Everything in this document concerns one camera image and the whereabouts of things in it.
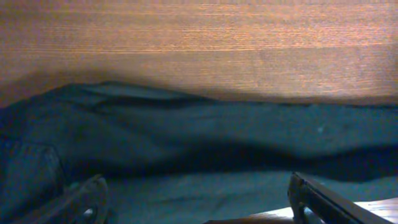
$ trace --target wooden table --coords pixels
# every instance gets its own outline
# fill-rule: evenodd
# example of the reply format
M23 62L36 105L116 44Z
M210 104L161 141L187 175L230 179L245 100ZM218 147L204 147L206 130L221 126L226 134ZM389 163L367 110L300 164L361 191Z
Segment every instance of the wooden table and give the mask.
M0 1L0 106L103 80L223 100L398 102L395 0L151 2Z

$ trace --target pocket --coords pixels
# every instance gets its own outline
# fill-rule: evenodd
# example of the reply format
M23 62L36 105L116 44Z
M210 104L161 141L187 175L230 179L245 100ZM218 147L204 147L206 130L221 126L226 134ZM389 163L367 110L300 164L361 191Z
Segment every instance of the pocket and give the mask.
M0 223L59 196L65 181L54 147L0 138Z

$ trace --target brown wood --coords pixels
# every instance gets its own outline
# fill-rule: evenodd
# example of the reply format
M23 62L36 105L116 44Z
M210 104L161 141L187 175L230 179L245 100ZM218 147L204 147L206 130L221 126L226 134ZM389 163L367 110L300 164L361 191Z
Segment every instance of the brown wood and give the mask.
M395 6L395 0L1 1L0 106L103 80L224 100L396 103Z
M373 212L374 214L398 224L398 198L380 200L374 202L355 202L356 205ZM206 224L294 224L293 211L289 208L282 208L269 212L252 215L248 218L237 220L209 221Z

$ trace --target garment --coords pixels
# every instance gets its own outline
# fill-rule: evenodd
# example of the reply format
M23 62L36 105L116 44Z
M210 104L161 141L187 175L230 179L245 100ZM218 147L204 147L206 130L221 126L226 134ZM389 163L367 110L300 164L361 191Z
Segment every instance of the garment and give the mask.
M108 180L119 223L203 223L286 207L292 171L354 201L398 197L396 114L67 85L0 111L0 220L95 174Z

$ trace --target wooden surface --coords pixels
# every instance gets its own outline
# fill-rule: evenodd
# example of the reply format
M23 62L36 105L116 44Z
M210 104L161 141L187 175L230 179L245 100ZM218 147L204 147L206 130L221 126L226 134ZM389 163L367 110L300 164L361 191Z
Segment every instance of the wooden surface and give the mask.
M103 80L224 100L396 103L397 4L347 1L3 0L0 106Z
M394 223L398 224L398 198L380 200L374 202L355 202L362 208ZM289 208L281 208L269 212L253 215L239 220L210 221L205 224L294 224L293 211Z

